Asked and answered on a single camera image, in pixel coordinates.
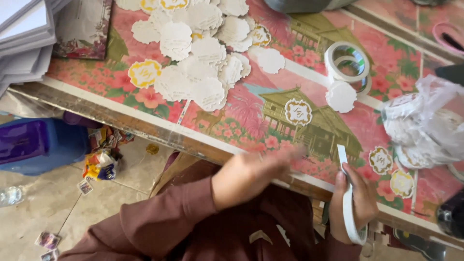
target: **brown shirt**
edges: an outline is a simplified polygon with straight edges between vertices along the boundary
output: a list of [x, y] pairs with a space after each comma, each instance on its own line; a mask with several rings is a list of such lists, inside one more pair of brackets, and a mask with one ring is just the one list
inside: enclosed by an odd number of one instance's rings
[[[252, 201], [216, 211], [211, 178], [171, 186], [130, 205], [85, 232], [60, 261], [355, 261], [361, 246], [326, 231], [316, 244], [310, 200], [269, 186]], [[285, 230], [288, 246], [277, 225]], [[250, 243], [262, 230], [266, 239]]]

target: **table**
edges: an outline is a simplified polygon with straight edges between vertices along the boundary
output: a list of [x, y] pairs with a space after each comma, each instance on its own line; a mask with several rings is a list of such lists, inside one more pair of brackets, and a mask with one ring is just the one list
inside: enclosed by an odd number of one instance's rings
[[[380, 222], [464, 247], [464, 241], [444, 235], [436, 225], [435, 209], [463, 187], [447, 167], [409, 171], [414, 193], [404, 197], [390, 187], [392, 175], [402, 172], [396, 163], [383, 175], [369, 164], [371, 151], [379, 147], [392, 154], [381, 103], [417, 91], [414, 82], [436, 67], [464, 62], [436, 44], [430, 33], [445, 14], [464, 26], [459, 16], [464, 1], [429, 9], [409, 0], [361, 0], [340, 11], [291, 16], [276, 13], [262, 0], [247, 3], [249, 15], [270, 31], [270, 47], [285, 56], [286, 67], [277, 75], [267, 74], [248, 54], [252, 72], [230, 90], [223, 110], [207, 113], [194, 102], [167, 102], [152, 87], [135, 88], [127, 76], [131, 64], [154, 59], [168, 66], [172, 61], [161, 55], [158, 43], [133, 39], [132, 24], [148, 15], [117, 5], [105, 61], [54, 59], [44, 82], [10, 90], [218, 164], [243, 151], [269, 153], [304, 143], [308, 155], [293, 166], [298, 173], [276, 183], [322, 201], [331, 198], [338, 170], [336, 145], [343, 144], [349, 163], [375, 181]], [[370, 87], [360, 90], [355, 108], [346, 114], [334, 112], [324, 97], [328, 80], [323, 53], [341, 40], [361, 47], [372, 64]], [[307, 127], [297, 129], [282, 117], [291, 98], [310, 104], [313, 120]], [[464, 165], [457, 163], [455, 169], [464, 170]]]

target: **blue plastic container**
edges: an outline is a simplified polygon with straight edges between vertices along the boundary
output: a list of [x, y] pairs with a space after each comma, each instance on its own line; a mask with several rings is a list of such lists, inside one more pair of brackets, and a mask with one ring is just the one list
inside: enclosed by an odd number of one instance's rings
[[87, 128], [53, 118], [23, 118], [0, 125], [0, 170], [38, 176], [84, 160]]

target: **plastic bottle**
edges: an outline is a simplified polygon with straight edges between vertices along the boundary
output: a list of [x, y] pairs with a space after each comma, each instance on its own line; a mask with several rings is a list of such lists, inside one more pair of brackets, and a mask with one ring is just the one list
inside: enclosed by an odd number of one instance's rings
[[24, 191], [21, 187], [0, 188], [0, 207], [18, 204], [24, 200]]

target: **brown sleeve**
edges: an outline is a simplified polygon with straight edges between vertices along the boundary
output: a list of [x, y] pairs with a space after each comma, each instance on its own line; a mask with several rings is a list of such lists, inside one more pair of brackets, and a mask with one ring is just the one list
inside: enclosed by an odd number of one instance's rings
[[347, 245], [336, 240], [330, 233], [330, 227], [325, 230], [325, 239], [316, 244], [316, 260], [318, 261], [359, 261], [361, 245]]
[[196, 223], [216, 213], [211, 177], [171, 187], [131, 205], [85, 232], [59, 261], [161, 260], [192, 231]]

